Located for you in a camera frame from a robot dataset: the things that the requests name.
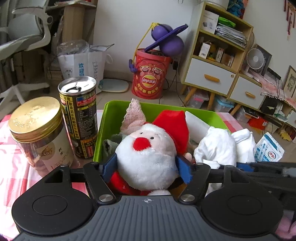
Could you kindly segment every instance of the red bucket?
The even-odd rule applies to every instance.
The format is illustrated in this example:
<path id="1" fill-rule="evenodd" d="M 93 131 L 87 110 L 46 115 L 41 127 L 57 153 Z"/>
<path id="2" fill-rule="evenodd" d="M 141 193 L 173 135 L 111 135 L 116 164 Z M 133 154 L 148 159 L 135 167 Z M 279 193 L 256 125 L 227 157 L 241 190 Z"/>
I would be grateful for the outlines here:
<path id="1" fill-rule="evenodd" d="M 158 99 L 162 95 L 163 81 L 171 62 L 170 57 L 145 53 L 138 49 L 136 53 L 135 68 L 138 72 L 133 75 L 132 92 L 143 99 Z"/>

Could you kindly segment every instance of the green storage bin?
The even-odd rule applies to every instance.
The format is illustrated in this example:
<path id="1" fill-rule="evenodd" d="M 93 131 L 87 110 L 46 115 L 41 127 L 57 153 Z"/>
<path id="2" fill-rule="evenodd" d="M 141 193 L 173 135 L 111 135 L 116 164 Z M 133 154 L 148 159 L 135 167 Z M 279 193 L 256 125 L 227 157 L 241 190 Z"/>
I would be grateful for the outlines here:
<path id="1" fill-rule="evenodd" d="M 110 138 L 111 135 L 120 132 L 121 123 L 129 104 L 129 101 L 120 100 L 112 100 L 105 104 L 98 139 L 96 141 L 94 161 L 99 162 L 102 159 L 102 142 Z M 163 110 L 183 110 L 189 111 L 210 126 L 228 129 L 219 115 L 212 111 L 150 103 L 141 103 L 141 107 L 148 122 L 153 122 Z"/>

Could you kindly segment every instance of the red nose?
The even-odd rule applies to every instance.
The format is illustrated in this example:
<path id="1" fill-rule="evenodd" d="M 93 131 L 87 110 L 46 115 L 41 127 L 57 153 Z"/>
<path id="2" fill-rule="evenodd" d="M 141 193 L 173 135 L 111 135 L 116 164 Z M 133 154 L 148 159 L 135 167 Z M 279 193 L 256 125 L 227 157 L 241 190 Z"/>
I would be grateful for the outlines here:
<path id="1" fill-rule="evenodd" d="M 138 137 L 133 142 L 133 148 L 136 151 L 142 151 L 151 147 L 150 141 L 145 137 Z"/>

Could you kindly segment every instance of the stack of papers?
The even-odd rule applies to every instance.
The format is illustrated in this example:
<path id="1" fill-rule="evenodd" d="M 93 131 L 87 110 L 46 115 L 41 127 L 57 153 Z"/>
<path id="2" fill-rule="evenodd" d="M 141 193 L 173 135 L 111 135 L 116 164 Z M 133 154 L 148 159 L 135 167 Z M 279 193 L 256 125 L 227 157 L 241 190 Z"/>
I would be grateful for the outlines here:
<path id="1" fill-rule="evenodd" d="M 218 23 L 215 34 L 217 36 L 220 36 L 221 38 L 227 39 L 228 41 L 244 49 L 246 48 L 247 38 L 240 31 L 230 28 L 224 24 Z"/>

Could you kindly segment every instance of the gray ribbed panel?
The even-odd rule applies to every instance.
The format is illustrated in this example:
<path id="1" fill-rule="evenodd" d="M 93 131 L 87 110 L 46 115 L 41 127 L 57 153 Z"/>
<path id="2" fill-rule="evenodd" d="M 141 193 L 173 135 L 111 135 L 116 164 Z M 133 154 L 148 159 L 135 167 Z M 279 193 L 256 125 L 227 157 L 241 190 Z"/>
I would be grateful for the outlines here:
<path id="1" fill-rule="evenodd" d="M 171 196 L 124 196 L 100 207 L 92 220 L 71 234 L 44 238 L 20 234 L 15 241 L 278 241 L 269 234 L 235 238 L 210 227 L 197 209 Z"/>

